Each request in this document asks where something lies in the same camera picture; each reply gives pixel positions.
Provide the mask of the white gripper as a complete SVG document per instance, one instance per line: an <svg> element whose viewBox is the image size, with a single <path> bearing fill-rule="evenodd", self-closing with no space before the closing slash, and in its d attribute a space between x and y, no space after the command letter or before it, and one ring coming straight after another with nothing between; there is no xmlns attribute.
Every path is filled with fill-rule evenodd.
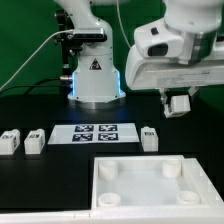
<svg viewBox="0 0 224 224"><path fill-rule="evenodd" d="M194 99L198 86L224 84L224 53L212 53L189 66L165 58L144 59L133 46L127 57L125 79L131 90L159 89L164 113L169 113L166 88L190 87L188 94Z"/></svg>

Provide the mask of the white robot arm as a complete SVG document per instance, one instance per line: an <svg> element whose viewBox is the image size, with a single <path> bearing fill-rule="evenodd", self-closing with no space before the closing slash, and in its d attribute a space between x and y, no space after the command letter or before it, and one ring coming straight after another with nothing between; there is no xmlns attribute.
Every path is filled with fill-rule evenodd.
<svg viewBox="0 0 224 224"><path fill-rule="evenodd" d="M125 98L113 63L113 31L93 15L93 5L128 0L54 0L70 17L68 31L78 43L78 66L72 74L71 103L102 108ZM224 84L224 42L217 31L224 0L162 0L165 15L134 31L125 69L132 90L164 93L169 88Z"/></svg>

